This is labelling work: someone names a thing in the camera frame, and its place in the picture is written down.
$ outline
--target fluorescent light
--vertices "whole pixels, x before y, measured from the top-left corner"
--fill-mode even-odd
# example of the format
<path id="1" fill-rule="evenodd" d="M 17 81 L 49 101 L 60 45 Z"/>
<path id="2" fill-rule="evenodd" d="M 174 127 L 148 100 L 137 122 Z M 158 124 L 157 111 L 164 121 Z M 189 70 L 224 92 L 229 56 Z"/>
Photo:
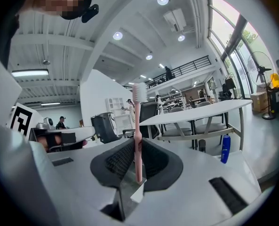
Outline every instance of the fluorescent light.
<path id="1" fill-rule="evenodd" d="M 113 35 L 113 38 L 115 40 L 121 40 L 122 39 L 122 33 L 121 32 L 116 32 L 114 35 Z"/>
<path id="2" fill-rule="evenodd" d="M 59 105 L 60 102 L 55 102 L 55 103 L 45 103 L 45 104 L 41 104 L 41 106 L 45 106 L 45 105 Z"/>
<path id="3" fill-rule="evenodd" d="M 168 3 L 169 0 L 157 0 L 159 5 L 166 5 Z"/>
<path id="4" fill-rule="evenodd" d="M 185 39 L 185 36 L 184 36 L 184 35 L 181 35 L 181 36 L 178 37 L 178 41 L 179 41 L 179 42 L 183 41 L 184 39 Z"/>
<path id="5" fill-rule="evenodd" d="M 12 71 L 12 75 L 14 77 L 48 75 L 48 70 L 46 70 L 46 69 L 15 70 L 15 71 Z"/>

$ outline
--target toothbrush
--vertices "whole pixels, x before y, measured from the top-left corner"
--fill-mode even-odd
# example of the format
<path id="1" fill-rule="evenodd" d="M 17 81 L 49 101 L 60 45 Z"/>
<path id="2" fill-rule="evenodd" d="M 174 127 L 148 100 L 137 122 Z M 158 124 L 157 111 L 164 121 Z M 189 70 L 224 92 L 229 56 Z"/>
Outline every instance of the toothbrush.
<path id="1" fill-rule="evenodd" d="M 135 134 L 134 134 L 134 151 L 135 151 L 135 176 L 137 183 L 143 180 L 143 161 L 141 159 L 142 139 L 143 136 L 139 130 L 140 103 L 147 101 L 146 85 L 144 83 L 133 85 L 133 102 L 135 106 Z"/>

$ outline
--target gray floor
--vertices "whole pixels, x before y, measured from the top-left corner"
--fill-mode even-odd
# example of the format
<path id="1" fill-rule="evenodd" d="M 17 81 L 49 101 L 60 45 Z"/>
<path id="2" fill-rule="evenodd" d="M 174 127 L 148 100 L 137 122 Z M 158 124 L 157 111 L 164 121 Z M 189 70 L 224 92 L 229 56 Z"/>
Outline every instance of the gray floor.
<path id="1" fill-rule="evenodd" d="M 276 119 L 266 121 L 261 113 L 254 114 L 251 105 L 243 108 L 244 113 L 244 147 L 243 154 L 254 171 L 259 182 L 274 175 L 279 170 L 279 114 Z M 219 117 L 212 122 L 220 122 Z M 206 123 L 199 120 L 196 126 Z M 229 112 L 229 123 L 240 129 L 239 110 Z M 180 123 L 180 127 L 188 126 L 187 122 Z M 239 149 L 239 137 L 232 133 L 231 152 Z M 222 146 L 219 145 L 220 137 L 206 139 L 206 152 L 210 155 L 220 155 Z M 191 147 L 189 142 L 177 142 L 179 146 Z"/>

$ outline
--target standing fan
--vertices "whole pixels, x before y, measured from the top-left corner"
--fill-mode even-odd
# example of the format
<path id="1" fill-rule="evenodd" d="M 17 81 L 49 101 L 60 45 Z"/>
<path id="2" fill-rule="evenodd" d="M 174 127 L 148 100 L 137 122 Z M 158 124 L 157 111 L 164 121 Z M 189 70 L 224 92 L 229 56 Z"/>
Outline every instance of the standing fan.
<path id="1" fill-rule="evenodd" d="M 275 114 L 271 112 L 271 103 L 268 89 L 272 79 L 269 79 L 267 71 L 274 73 L 272 62 L 269 57 L 263 52 L 256 51 L 250 55 L 248 59 L 248 73 L 250 75 L 251 81 L 259 88 L 266 89 L 268 97 L 268 112 L 262 115 L 265 120 L 272 120 L 275 118 Z"/>

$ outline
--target blue bottle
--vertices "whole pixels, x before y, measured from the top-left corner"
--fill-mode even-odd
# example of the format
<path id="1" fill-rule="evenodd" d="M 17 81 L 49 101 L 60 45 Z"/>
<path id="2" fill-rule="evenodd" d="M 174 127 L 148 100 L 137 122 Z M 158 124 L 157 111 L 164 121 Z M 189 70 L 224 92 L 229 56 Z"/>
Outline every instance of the blue bottle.
<path id="1" fill-rule="evenodd" d="M 230 143 L 231 143 L 230 136 L 225 135 L 223 137 L 223 146 L 222 146 L 222 154 L 221 154 L 221 162 L 223 162 L 224 164 L 227 162 L 229 156 Z"/>

